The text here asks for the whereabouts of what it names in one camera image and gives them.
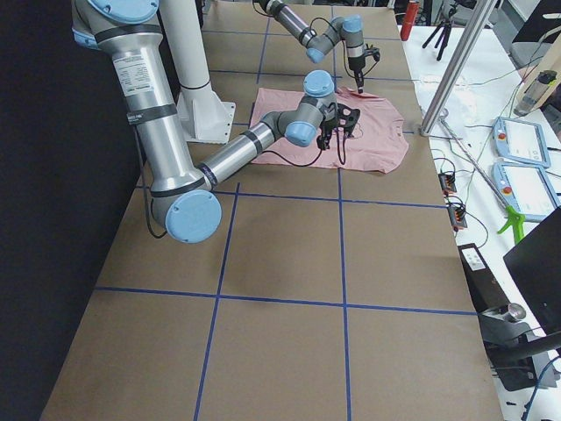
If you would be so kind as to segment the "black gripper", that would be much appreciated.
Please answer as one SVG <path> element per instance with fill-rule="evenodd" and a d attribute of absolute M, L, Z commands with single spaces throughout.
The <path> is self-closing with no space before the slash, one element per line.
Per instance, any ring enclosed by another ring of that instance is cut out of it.
<path fill-rule="evenodd" d="M 356 90 L 359 94 L 362 94 L 364 91 L 363 69 L 365 67 L 365 57 L 363 55 L 349 57 L 348 67 L 353 73 L 353 80 Z"/>
<path fill-rule="evenodd" d="M 334 130 L 338 128 L 338 118 L 324 119 L 319 126 L 320 134 L 316 138 L 318 149 L 329 150 L 330 139 Z"/>

